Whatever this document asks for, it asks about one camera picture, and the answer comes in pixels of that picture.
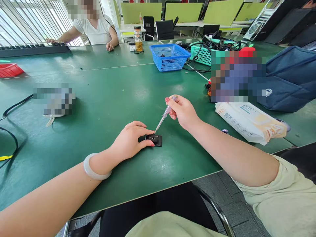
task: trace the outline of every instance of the green partition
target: green partition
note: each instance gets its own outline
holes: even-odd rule
[[[203,3],[168,3],[166,4],[165,20],[178,22],[197,22]]]
[[[139,24],[139,13],[161,20],[162,3],[121,3],[124,24]]]
[[[235,21],[256,19],[266,3],[244,3]]]
[[[118,27],[120,29],[121,28],[121,14],[119,13],[119,6],[116,0],[113,0],[113,2],[114,2],[116,17],[118,19]]]
[[[210,2],[203,22],[230,26],[244,0]]]

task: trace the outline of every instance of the red basket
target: red basket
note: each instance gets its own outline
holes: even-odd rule
[[[0,77],[15,77],[24,73],[17,64],[0,64]]]

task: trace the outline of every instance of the yellow cable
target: yellow cable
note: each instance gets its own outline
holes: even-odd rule
[[[0,161],[7,160],[12,158],[13,156],[0,156]]]

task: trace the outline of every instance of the floor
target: floor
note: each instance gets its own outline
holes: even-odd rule
[[[270,237],[265,230],[262,222],[257,218],[244,199],[243,194],[237,188],[225,171],[194,180],[193,183],[210,195],[217,204],[222,208],[230,225],[232,226],[236,237]],[[209,203],[205,204],[213,217],[217,229],[223,235],[226,235],[223,225],[221,224],[217,214]],[[81,219],[70,222],[69,230],[77,229],[86,225],[91,221],[94,214],[87,215]],[[90,237],[98,237],[100,228],[100,220],[90,233]],[[57,237],[62,237],[64,230],[62,229]]]

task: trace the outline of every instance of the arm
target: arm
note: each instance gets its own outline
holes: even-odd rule
[[[178,117],[180,125],[204,147],[205,150],[237,182],[246,186],[271,183],[278,173],[279,162],[254,146],[231,137],[197,116],[192,104],[182,96],[176,102],[166,98],[172,107],[170,116]]]
[[[138,143],[140,136],[154,133],[145,127],[137,121],[126,125],[110,148],[90,159],[91,169],[107,174],[142,148],[154,146],[150,140]],[[0,212],[0,236],[55,236],[100,182],[85,173],[81,162]]]
[[[109,28],[112,40],[106,44],[106,50],[108,51],[114,50],[114,47],[119,44],[119,37],[112,27]]]
[[[54,43],[56,41],[63,41],[64,43],[69,43],[81,35],[82,35],[81,32],[77,30],[76,27],[73,26],[69,31],[66,31],[65,33],[63,33],[62,36],[60,36],[57,40],[46,39],[46,42]]]

